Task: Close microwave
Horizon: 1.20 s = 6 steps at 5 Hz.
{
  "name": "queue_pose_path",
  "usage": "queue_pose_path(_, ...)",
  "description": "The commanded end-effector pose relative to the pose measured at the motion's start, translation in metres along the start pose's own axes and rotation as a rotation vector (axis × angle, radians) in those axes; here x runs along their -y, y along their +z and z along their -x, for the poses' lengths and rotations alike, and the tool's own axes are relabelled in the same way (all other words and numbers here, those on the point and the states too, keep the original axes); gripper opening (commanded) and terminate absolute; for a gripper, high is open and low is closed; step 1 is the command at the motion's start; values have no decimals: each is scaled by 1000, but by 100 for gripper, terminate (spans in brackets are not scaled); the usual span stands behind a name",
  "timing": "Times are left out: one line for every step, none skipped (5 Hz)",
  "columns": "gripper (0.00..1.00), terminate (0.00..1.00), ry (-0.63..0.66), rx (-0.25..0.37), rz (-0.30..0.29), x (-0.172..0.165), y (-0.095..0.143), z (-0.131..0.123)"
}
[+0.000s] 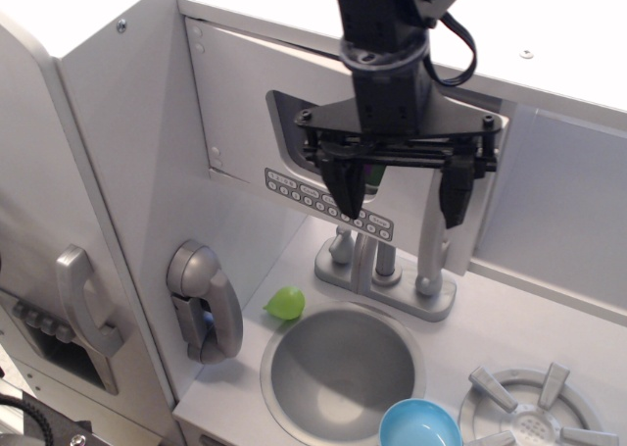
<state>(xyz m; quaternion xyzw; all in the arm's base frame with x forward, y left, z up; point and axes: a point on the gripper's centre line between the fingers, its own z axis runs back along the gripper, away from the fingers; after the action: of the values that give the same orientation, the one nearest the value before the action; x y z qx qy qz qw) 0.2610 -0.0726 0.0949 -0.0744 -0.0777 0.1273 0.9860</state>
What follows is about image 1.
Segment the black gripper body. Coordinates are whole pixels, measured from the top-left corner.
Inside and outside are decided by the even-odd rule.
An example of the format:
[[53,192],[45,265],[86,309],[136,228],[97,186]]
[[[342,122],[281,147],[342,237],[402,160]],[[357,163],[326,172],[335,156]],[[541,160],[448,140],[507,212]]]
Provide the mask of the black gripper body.
[[296,113],[301,154],[321,174],[324,158],[443,171],[470,164],[474,175],[498,168],[497,115],[445,94],[458,79],[437,76],[426,48],[376,52],[344,48],[353,97]]

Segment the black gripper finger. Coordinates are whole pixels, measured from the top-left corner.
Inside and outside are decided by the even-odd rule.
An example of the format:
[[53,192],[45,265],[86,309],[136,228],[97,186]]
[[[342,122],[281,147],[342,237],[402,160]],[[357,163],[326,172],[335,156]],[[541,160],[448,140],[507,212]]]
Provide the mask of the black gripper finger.
[[474,182],[474,168],[470,164],[452,164],[444,167],[439,188],[440,210],[446,229],[463,223]]
[[320,171],[324,184],[341,213],[349,218],[357,218],[365,194],[363,165],[324,158]]

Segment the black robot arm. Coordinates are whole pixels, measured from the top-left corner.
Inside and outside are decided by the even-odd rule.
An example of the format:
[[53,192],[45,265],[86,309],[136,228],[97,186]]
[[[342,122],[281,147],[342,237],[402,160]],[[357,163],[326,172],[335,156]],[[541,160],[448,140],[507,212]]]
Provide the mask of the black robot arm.
[[474,183],[497,167],[496,115],[457,101],[467,68],[438,76],[429,32],[444,25],[468,47],[469,31],[450,13],[457,0],[337,0],[343,35],[339,57],[354,97],[300,112],[303,154],[318,170],[340,211],[355,218],[370,166],[437,169],[446,227],[464,221]]

